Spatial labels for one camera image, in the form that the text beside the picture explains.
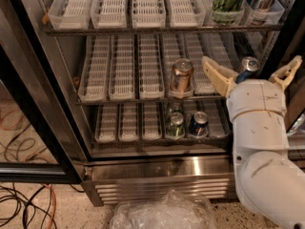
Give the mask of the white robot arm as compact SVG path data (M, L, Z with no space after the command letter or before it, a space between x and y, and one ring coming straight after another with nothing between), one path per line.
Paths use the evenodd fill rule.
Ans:
M251 212L282 229L305 229L305 174L288 159L284 91L302 63L297 55L265 79L236 81L237 72L208 56L203 72L226 105L233 124L235 190Z

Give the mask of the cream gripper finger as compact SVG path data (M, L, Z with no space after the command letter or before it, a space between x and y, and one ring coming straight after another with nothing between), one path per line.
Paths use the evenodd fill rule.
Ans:
M208 56L202 57L202 68L204 74L210 79L217 92L223 97L228 97L230 92L236 87L235 80L238 73L219 65Z
M288 64L277 69L269 78L269 81L276 85L282 92L293 81L295 74L302 63L300 55L295 56Z

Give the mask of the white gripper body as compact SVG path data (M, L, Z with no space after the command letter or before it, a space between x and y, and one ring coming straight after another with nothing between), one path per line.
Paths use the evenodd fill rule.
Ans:
M239 115L269 111L284 116L287 112L285 94L267 80L248 79L236 85L226 100L230 120Z

